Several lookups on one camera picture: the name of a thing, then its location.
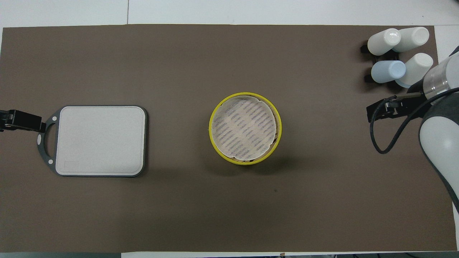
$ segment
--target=white cup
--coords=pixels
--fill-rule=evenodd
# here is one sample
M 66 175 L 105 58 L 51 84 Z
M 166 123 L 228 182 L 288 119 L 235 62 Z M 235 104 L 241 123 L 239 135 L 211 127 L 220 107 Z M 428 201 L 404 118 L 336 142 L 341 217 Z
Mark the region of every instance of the white cup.
M 402 39 L 394 46 L 395 52 L 405 52 L 422 46 L 429 39 L 429 31 L 425 27 L 404 28 L 399 33 Z
M 411 85 L 420 81 L 432 65 L 433 59 L 430 55 L 418 53 L 405 63 L 405 75 L 395 81 L 398 85 L 404 88 L 409 88 Z
M 368 39 L 368 50 L 375 56 L 381 56 L 391 50 L 401 40 L 397 29 L 388 28 L 387 30 L 376 33 Z

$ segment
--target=blue cup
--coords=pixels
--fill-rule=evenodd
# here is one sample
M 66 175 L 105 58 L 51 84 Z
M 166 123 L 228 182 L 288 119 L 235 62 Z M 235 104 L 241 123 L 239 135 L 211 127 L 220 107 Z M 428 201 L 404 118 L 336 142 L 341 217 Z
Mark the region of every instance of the blue cup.
M 377 83 L 400 79 L 405 75 L 406 66 L 402 61 L 379 61 L 371 68 L 371 77 Z

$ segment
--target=brown table mat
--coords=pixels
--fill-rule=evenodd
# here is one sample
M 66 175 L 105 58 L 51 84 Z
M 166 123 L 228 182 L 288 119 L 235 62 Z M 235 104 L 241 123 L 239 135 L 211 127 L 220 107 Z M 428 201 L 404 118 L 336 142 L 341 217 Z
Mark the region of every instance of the brown table mat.
M 363 82 L 372 62 L 359 48 L 386 28 L 5 28 L 2 109 L 47 119 L 62 106 L 139 105 L 149 135 L 138 177 L 64 178 L 36 133 L 1 133 L 0 251 L 456 250 L 420 120 L 387 155 L 369 138 L 365 107 L 401 91 Z M 402 61 L 437 59 L 428 29 Z M 241 91 L 268 98 L 283 122 L 276 151 L 253 166 L 222 159 L 207 131 L 215 106 Z M 376 123 L 381 145 L 400 123 Z

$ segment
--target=round container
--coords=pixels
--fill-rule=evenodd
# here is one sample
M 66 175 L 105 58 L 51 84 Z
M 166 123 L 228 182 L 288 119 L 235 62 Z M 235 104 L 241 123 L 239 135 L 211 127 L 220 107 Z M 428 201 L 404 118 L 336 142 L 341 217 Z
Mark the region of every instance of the round container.
M 252 165 L 265 160 L 276 149 L 281 134 L 279 112 L 256 93 L 230 95 L 210 116 L 210 142 L 222 158 L 234 164 Z

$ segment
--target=black cable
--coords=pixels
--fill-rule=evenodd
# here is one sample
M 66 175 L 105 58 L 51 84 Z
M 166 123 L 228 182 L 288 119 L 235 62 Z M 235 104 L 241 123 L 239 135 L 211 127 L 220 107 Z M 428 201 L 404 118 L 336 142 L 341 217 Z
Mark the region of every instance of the black cable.
M 395 143 L 397 142 L 398 138 L 400 137 L 400 134 L 402 134 L 403 130 L 405 129 L 406 125 L 411 121 L 411 119 L 413 118 L 414 115 L 417 114 L 417 112 L 419 112 L 419 110 L 421 110 L 425 105 L 428 105 L 434 101 L 436 101 L 437 99 L 441 98 L 441 97 L 444 97 L 446 95 L 449 95 L 451 93 L 454 93 L 454 92 L 458 92 L 459 91 L 459 88 L 454 88 L 452 90 L 447 90 L 445 92 L 442 92 L 438 95 L 435 95 L 434 97 L 424 101 L 421 105 L 419 105 L 419 107 L 417 107 L 413 112 L 411 112 L 407 117 L 406 119 L 403 121 L 403 123 L 400 125 L 400 127 L 398 128 L 397 132 L 395 133 L 394 137 L 392 138 L 392 141 L 391 143 L 389 143 L 389 145 L 387 146 L 387 148 L 385 150 L 381 150 L 378 146 L 378 144 L 376 143 L 376 140 L 375 140 L 375 135 L 374 135 L 374 132 L 373 132 L 373 125 L 375 123 L 375 120 L 376 120 L 376 115 L 377 113 L 379 112 L 379 110 L 386 104 L 388 103 L 389 101 L 395 99 L 397 96 L 394 95 L 392 97 L 389 97 L 389 98 L 386 98 L 384 99 L 383 101 L 381 101 L 381 103 L 379 103 L 378 107 L 375 109 L 375 111 L 373 112 L 373 115 L 371 116 L 371 121 L 370 121 L 370 137 L 371 137 L 371 142 L 373 143 L 373 146 L 375 147 L 375 149 L 381 153 L 381 154 L 386 154 L 388 153 L 392 147 L 394 147 Z
M 411 255 L 411 254 L 409 254 L 409 253 L 407 253 L 407 252 L 406 252 L 405 254 L 408 255 L 408 256 L 410 256 L 410 257 L 413 257 L 413 258 L 420 258 L 420 257 L 414 256 L 414 255 Z

